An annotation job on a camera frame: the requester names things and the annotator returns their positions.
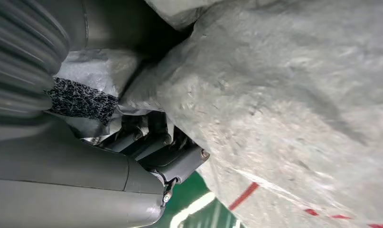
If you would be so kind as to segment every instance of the black plastic part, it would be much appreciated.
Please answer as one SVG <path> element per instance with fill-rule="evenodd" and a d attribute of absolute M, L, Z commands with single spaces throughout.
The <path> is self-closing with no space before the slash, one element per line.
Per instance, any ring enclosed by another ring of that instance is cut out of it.
<path fill-rule="evenodd" d="M 165 54 L 183 34 L 143 0 L 36 0 L 66 31 L 70 50 L 129 48 L 147 56 Z"/>
<path fill-rule="evenodd" d="M 162 214 L 155 176 L 43 112 L 50 75 L 86 45 L 84 15 L 80 0 L 0 0 L 0 228 L 139 227 Z"/>
<path fill-rule="evenodd" d="M 170 149 L 161 150 L 141 160 L 140 163 L 159 173 L 165 182 L 170 182 L 176 178 L 177 183 L 183 183 L 209 158 L 208 153 L 206 153 L 206 157 L 202 157 L 201 154 L 201 147 L 193 145 L 176 153 Z"/>
<path fill-rule="evenodd" d="M 152 224 L 162 195 L 0 180 L 0 228 L 128 228 Z"/>
<path fill-rule="evenodd" d="M 121 151 L 121 153 L 133 158 L 136 161 L 139 161 L 166 146 L 164 141 L 164 135 L 151 134 L 147 137 L 135 141 L 130 146 Z"/>

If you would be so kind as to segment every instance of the metal bracket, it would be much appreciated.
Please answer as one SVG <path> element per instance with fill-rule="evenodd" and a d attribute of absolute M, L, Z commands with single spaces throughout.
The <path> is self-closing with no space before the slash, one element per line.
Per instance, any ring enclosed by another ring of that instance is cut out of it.
<path fill-rule="evenodd" d="M 166 125 L 168 126 L 168 135 L 165 144 L 171 145 L 174 139 L 175 124 L 169 119 L 168 115 L 166 115 Z"/>
<path fill-rule="evenodd" d="M 165 193 L 163 194 L 163 203 L 162 203 L 162 206 L 166 206 L 166 203 L 169 202 L 169 200 L 172 198 L 173 196 L 173 188 L 175 187 L 177 183 L 177 179 L 174 178 L 169 184 L 168 184 L 168 188 L 166 189 Z"/>

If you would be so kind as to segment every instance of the gray car cover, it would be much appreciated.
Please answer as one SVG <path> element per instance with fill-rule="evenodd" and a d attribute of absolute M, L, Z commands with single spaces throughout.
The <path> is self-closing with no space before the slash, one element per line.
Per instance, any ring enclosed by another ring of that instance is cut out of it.
<path fill-rule="evenodd" d="M 209 151 L 249 228 L 383 228 L 383 0 L 222 1 L 120 105 Z"/>

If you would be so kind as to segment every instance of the screw head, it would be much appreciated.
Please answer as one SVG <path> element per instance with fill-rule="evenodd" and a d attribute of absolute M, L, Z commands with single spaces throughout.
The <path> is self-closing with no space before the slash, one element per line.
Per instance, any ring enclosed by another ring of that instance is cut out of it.
<path fill-rule="evenodd" d="M 166 135 L 165 141 L 163 142 L 165 145 L 170 145 L 172 142 L 172 137 L 170 135 Z"/>
<path fill-rule="evenodd" d="M 172 194 L 168 193 L 163 197 L 163 201 L 165 203 L 169 202 L 170 198 L 172 197 Z"/>
<path fill-rule="evenodd" d="M 205 151 L 204 149 L 201 150 L 201 159 L 207 160 L 209 158 L 209 153 Z"/>

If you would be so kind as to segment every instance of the red line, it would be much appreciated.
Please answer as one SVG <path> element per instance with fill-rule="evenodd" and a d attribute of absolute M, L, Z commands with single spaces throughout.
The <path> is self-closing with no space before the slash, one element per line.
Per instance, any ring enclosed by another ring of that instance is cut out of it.
<path fill-rule="evenodd" d="M 243 201 L 245 201 L 258 187 L 259 185 L 256 182 L 251 183 L 249 187 L 229 206 L 229 210 L 234 210 Z"/>
<path fill-rule="evenodd" d="M 345 216 L 345 215 L 333 215 L 331 218 L 335 219 L 352 219 L 351 217 Z"/>
<path fill-rule="evenodd" d="M 313 209 L 306 209 L 305 212 L 307 212 L 308 214 L 312 216 L 318 216 L 317 212 Z"/>
<path fill-rule="evenodd" d="M 383 228 L 383 224 L 369 224 L 371 228 Z"/>

